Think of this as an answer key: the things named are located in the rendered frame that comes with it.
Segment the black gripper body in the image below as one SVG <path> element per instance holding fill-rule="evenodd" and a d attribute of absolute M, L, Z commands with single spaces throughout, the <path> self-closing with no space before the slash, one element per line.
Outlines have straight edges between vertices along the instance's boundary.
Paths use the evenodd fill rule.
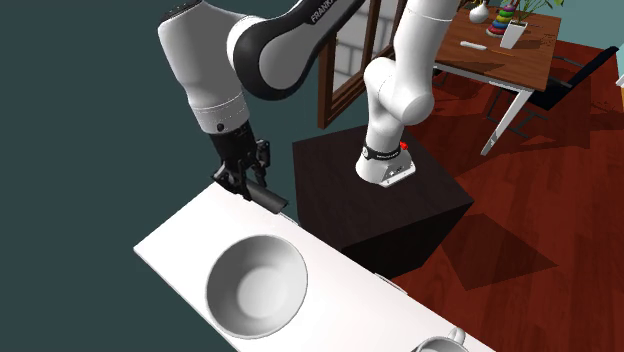
<path fill-rule="evenodd" d="M 257 144 L 249 122 L 231 132 L 210 134 L 210 138 L 227 169 L 248 169 L 256 162 Z"/>

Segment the wooden table with white legs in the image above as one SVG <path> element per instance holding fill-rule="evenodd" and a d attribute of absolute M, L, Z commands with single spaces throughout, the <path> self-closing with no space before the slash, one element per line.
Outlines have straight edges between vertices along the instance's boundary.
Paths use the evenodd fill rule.
<path fill-rule="evenodd" d="M 434 67 L 516 93 L 481 150 L 483 156 L 492 149 L 531 95 L 546 88 L 560 24 L 558 17 L 531 15 L 528 28 L 511 49 L 502 48 L 499 38 L 486 34 L 487 21 L 471 22 L 467 9 L 460 10 L 450 24 Z"/>

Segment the wooden framed window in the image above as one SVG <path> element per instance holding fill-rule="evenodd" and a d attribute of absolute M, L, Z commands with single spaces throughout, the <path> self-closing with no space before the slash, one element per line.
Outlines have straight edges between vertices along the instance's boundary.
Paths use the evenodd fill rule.
<path fill-rule="evenodd" d="M 327 128 L 364 92 L 363 72 L 373 59 L 378 57 L 394 57 L 392 43 L 407 0 L 397 0 L 393 16 L 383 19 L 380 18 L 383 0 L 367 0 L 367 2 L 368 13 L 366 14 L 366 26 L 363 31 L 363 44 L 360 48 L 362 56 L 359 69 L 353 74 L 349 72 L 345 73 L 347 77 L 345 82 L 338 85 L 337 88 L 334 88 L 336 49 L 341 45 L 338 39 L 338 33 L 335 33 L 331 37 L 318 55 L 317 126 L 320 129 Z M 380 22 L 385 25 L 391 24 L 391 30 L 388 36 L 388 43 L 383 43 L 385 36 L 382 36 L 379 41 L 380 49 L 377 53 L 374 53 L 374 47 L 376 45 L 375 36 Z"/>

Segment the white cup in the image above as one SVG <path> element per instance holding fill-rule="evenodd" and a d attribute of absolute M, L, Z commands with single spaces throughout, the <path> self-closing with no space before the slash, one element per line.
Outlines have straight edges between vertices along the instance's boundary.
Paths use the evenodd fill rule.
<path fill-rule="evenodd" d="M 465 331 L 454 327 L 447 336 L 430 337 L 411 352 L 469 352 L 464 346 L 465 339 Z"/>

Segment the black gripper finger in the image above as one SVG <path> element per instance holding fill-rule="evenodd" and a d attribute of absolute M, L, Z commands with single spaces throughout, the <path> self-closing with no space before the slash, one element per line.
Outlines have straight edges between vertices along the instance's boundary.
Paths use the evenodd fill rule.
<path fill-rule="evenodd" d="M 263 188 L 267 187 L 266 174 L 269 166 L 270 143 L 267 140 L 258 139 L 256 141 L 256 152 L 253 157 L 251 169 L 254 172 L 257 183 Z"/>
<path fill-rule="evenodd" d="M 212 179 L 230 193 L 246 197 L 246 177 L 242 175 L 240 168 L 231 170 L 222 162 L 213 173 Z"/>

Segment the black chair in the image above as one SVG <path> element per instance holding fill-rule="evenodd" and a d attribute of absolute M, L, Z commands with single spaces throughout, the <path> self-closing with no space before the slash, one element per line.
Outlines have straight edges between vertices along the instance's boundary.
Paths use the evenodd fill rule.
<path fill-rule="evenodd" d="M 597 54 L 591 61 L 589 61 L 586 64 L 580 64 L 578 62 L 575 62 L 563 56 L 553 56 L 554 59 L 559 59 L 567 63 L 573 64 L 575 66 L 580 67 L 580 69 L 578 70 L 578 72 L 576 72 L 572 76 L 572 78 L 570 78 L 567 81 L 563 81 L 554 76 L 549 76 L 545 91 L 543 92 L 538 91 L 536 93 L 533 93 L 527 102 L 532 105 L 537 106 L 538 108 L 544 111 L 547 111 L 547 112 L 550 111 L 556 104 L 558 104 L 564 97 L 566 97 L 566 95 L 568 95 L 578 84 L 580 84 L 582 81 L 588 78 L 592 73 L 594 73 L 603 64 L 605 64 L 611 57 L 615 56 L 618 51 L 619 51 L 618 47 L 610 46 L 602 50 L 599 54 Z M 500 122 L 499 120 L 494 119 L 491 116 L 491 113 L 503 91 L 506 91 L 510 94 L 509 99 L 508 99 L 509 102 L 512 101 L 513 95 L 514 93 L 516 93 L 506 88 L 500 88 L 495 96 L 495 99 L 492 105 L 487 111 L 487 114 L 486 114 L 487 120 L 496 122 L 496 123 Z M 520 131 L 520 129 L 529 121 L 531 121 L 533 118 L 540 118 L 542 120 L 548 120 L 548 118 L 530 109 L 522 108 L 522 110 L 526 110 L 528 115 L 521 122 L 519 122 L 516 126 L 508 126 L 507 130 L 510 130 L 516 133 L 517 135 L 520 135 L 521 137 L 528 138 L 528 135 L 524 134 L 522 131 Z"/>

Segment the dark robot stand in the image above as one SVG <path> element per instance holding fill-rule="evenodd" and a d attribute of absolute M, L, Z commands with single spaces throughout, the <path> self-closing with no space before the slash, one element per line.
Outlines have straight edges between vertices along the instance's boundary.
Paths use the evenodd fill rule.
<path fill-rule="evenodd" d="M 416 170 L 384 188 L 355 171 L 365 127 L 293 143 L 300 225 L 388 279 L 421 267 L 474 200 L 410 133 Z"/>

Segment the black cylinder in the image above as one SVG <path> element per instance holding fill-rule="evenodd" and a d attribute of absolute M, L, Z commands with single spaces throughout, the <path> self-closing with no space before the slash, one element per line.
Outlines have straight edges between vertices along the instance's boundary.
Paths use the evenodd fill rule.
<path fill-rule="evenodd" d="M 255 202 L 273 214 L 279 214 L 288 205 L 286 199 L 252 180 L 247 180 L 245 187 L 250 201 Z"/>

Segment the white bowl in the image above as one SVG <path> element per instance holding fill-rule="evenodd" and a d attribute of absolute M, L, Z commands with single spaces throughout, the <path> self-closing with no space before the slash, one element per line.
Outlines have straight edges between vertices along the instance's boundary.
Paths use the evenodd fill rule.
<path fill-rule="evenodd" d="M 211 317 L 227 334 L 258 339 L 296 316 L 307 288 L 307 266 L 297 248 L 277 236 L 255 235 L 219 256 L 205 297 Z"/>

